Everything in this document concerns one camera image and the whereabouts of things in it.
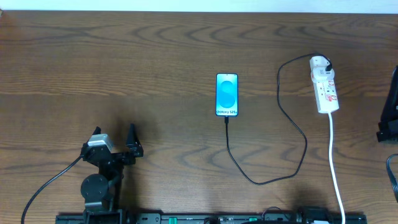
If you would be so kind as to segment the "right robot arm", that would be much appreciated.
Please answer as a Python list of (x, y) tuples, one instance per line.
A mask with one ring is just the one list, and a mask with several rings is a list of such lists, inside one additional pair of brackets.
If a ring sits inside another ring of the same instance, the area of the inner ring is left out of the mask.
[(379, 142), (397, 140), (397, 66), (392, 73), (391, 86), (378, 126), (376, 136)]

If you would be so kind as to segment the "blue Galaxy smartphone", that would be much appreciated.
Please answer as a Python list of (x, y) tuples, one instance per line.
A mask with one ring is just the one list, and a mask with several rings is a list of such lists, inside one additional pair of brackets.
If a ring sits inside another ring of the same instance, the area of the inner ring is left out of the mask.
[(218, 73), (216, 75), (217, 116), (236, 117), (239, 114), (238, 75), (235, 73)]

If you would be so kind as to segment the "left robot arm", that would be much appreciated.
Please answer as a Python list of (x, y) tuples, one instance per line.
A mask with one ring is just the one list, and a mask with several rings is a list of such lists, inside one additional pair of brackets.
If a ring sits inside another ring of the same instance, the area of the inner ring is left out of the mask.
[(97, 127), (84, 143), (80, 156), (98, 168), (81, 184), (81, 195), (85, 199), (84, 223), (135, 223), (136, 218), (119, 207), (119, 198), (125, 166), (136, 163), (144, 151), (137, 137), (135, 125), (131, 124), (126, 140), (125, 152), (113, 152), (113, 144), (107, 134)]

